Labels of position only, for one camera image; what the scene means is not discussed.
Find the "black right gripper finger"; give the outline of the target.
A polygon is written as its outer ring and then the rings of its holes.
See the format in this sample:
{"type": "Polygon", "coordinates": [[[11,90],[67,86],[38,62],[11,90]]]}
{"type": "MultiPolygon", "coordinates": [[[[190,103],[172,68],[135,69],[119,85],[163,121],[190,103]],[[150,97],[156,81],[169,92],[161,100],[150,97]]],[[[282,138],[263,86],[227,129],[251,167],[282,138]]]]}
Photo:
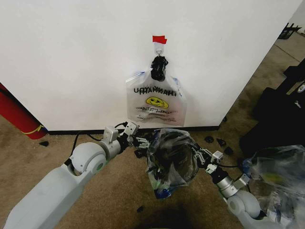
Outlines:
{"type": "Polygon", "coordinates": [[[202,156],[203,158],[212,158],[212,153],[206,148],[197,148],[192,146],[191,149],[194,157],[202,156]]]}
{"type": "Polygon", "coordinates": [[[211,163],[211,157],[207,155],[197,155],[194,156],[197,162],[197,166],[201,169],[207,169],[208,165],[211,163]]]}

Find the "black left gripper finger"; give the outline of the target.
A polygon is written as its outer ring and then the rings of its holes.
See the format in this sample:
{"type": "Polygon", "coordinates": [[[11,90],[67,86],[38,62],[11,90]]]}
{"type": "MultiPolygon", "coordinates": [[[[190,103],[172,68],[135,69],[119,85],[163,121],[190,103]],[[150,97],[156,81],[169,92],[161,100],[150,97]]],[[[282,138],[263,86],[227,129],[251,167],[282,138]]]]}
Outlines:
{"type": "Polygon", "coordinates": [[[149,148],[149,144],[134,146],[134,154],[137,158],[147,157],[147,151],[149,148]]]}
{"type": "Polygon", "coordinates": [[[134,146],[149,146],[150,145],[149,141],[146,138],[137,137],[137,136],[133,137],[132,143],[134,146]]]}

